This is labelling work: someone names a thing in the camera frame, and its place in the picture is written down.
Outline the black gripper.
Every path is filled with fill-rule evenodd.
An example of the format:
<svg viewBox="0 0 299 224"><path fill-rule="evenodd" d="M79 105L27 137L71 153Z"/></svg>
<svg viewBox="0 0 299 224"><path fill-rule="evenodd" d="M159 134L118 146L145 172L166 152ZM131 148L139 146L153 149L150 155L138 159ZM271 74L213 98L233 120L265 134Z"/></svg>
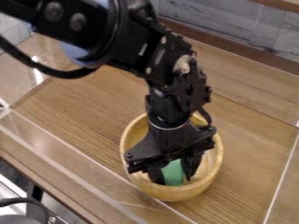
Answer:
<svg viewBox="0 0 299 224"><path fill-rule="evenodd" d="M177 98L170 94L146 97L149 131L125 154L130 174L147 173L154 183L165 185L162 169L181 159L186 179L191 180L205 152L215 145L217 128L203 108L210 99L198 95Z"/></svg>

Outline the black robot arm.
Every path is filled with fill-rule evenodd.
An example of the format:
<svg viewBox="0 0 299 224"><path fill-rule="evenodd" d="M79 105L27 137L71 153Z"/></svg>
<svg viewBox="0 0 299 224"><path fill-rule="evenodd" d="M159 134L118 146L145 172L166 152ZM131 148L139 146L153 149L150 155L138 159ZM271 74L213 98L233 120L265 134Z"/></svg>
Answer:
<svg viewBox="0 0 299 224"><path fill-rule="evenodd" d="M177 163L191 179L215 145L215 126L193 123L193 115L206 112L211 87L193 45L159 22L150 0L0 0L0 12L59 40L79 65L71 71L46 66L0 35L0 48L28 67L78 79L110 65L145 79L149 131L125 154L127 171L163 185L165 169Z"/></svg>

